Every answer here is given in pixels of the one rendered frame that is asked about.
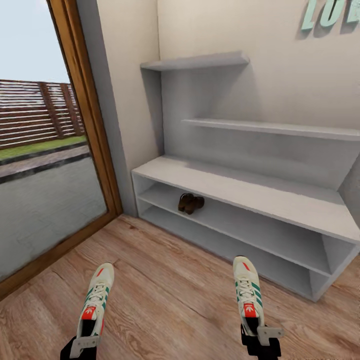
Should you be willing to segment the gym shoe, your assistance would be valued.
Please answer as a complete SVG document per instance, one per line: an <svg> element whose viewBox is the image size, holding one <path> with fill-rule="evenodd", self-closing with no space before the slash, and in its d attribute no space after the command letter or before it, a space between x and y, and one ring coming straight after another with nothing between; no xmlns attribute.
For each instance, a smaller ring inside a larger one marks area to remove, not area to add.
<svg viewBox="0 0 360 360"><path fill-rule="evenodd" d="M235 257L233 273L242 327L247 335L258 337L257 328L265 326L259 275L244 255Z"/></svg>
<svg viewBox="0 0 360 360"><path fill-rule="evenodd" d="M79 318L76 339L102 335L104 312L114 279L115 268L111 262L105 262L95 271Z"/></svg>

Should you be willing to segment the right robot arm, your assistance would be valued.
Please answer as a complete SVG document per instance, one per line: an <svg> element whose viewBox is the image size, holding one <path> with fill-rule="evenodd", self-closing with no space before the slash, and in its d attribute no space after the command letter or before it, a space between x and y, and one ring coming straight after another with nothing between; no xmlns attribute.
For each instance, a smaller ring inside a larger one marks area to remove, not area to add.
<svg viewBox="0 0 360 360"><path fill-rule="evenodd" d="M278 338L285 337L285 330L280 326L258 326L258 336L247 335L241 330L241 340L250 356L257 356L258 360L279 360L281 348Z"/></svg>

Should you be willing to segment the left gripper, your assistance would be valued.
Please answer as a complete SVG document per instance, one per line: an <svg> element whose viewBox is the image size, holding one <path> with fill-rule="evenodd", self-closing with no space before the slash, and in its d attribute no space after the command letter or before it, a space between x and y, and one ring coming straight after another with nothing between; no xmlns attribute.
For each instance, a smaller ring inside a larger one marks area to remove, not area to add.
<svg viewBox="0 0 360 360"><path fill-rule="evenodd" d="M71 348L76 337L77 336L74 336L73 339L61 350L60 360L96 360L97 347L84 348L78 358L70 358Z"/></svg>

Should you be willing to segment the sandal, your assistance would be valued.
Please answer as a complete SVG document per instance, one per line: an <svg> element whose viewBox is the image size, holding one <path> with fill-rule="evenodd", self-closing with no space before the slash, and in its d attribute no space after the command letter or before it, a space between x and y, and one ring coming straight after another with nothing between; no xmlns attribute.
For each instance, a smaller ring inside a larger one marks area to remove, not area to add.
<svg viewBox="0 0 360 360"><path fill-rule="evenodd" d="M186 210L185 207L187 207L187 205L189 205L190 199L192 197L194 197L192 193L187 193L187 194L184 194L180 198L180 201L179 201L179 204L178 204L178 211L179 212L184 212Z"/></svg>
<svg viewBox="0 0 360 360"><path fill-rule="evenodd" d="M205 203L205 199L203 197L192 197L190 199L190 203L187 205L187 207L185 207L185 213L187 215L191 215L195 209L197 208L202 208L204 206Z"/></svg>

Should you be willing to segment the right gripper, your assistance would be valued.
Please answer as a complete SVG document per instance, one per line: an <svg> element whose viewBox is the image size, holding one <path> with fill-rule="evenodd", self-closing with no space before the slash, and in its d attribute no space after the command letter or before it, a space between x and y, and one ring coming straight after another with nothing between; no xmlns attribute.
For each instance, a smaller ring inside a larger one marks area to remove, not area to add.
<svg viewBox="0 0 360 360"><path fill-rule="evenodd" d="M281 348L278 338L269 338L269 346L260 344L258 336L247 335L246 331L241 330L241 340L244 346L247 346L247 351L250 356L257 356L258 360L265 360L266 358L273 358L279 360L281 357Z"/></svg>

